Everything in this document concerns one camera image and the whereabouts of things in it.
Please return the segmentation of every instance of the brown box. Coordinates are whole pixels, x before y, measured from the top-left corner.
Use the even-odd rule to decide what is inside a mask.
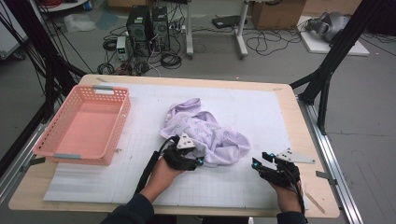
[[[323,12],[338,11],[342,14],[353,15],[361,0],[307,0],[303,14],[320,16]]]
[[[283,0],[275,6],[255,3],[251,20],[259,29],[294,29],[301,17],[306,0]]]
[[[111,8],[131,8],[132,6],[151,6],[152,0],[107,0]]]

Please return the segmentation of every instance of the desk leg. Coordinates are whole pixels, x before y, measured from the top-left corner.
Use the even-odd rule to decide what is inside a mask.
[[[238,29],[235,30],[236,41],[239,48],[241,49],[241,59],[248,56],[247,46],[245,45],[244,38],[242,37],[242,32],[244,31],[245,19],[248,13],[248,0],[244,0],[241,11],[241,20],[239,22]]]
[[[187,56],[191,59],[192,54],[194,53],[194,49],[192,47],[191,0],[187,1],[186,51]]]

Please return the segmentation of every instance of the hand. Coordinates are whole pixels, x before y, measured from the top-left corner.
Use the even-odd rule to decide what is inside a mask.
[[[302,212],[301,206],[298,200],[297,193],[290,187],[288,189],[282,188],[278,185],[270,183],[270,185],[275,189],[277,194],[277,204],[281,212]],[[301,191],[301,184],[297,184],[300,192]]]
[[[174,179],[183,173],[168,166],[164,158],[160,158],[155,165],[147,185],[140,191],[151,203],[166,190]]]

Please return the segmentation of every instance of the white cloth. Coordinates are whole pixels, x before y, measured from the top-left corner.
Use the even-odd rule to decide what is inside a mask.
[[[229,165],[248,154],[251,145],[248,139],[231,128],[220,127],[207,111],[201,111],[198,98],[171,105],[160,134],[164,138],[186,133],[196,149],[188,157],[205,156],[204,162],[210,165]]]

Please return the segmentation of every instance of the basket handle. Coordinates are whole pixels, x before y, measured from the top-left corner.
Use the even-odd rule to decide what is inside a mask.
[[[100,91],[114,91],[112,86],[99,86],[99,85],[93,85],[92,88],[94,90],[100,90]]]
[[[78,154],[54,153],[53,157],[60,159],[81,160],[81,155]]]

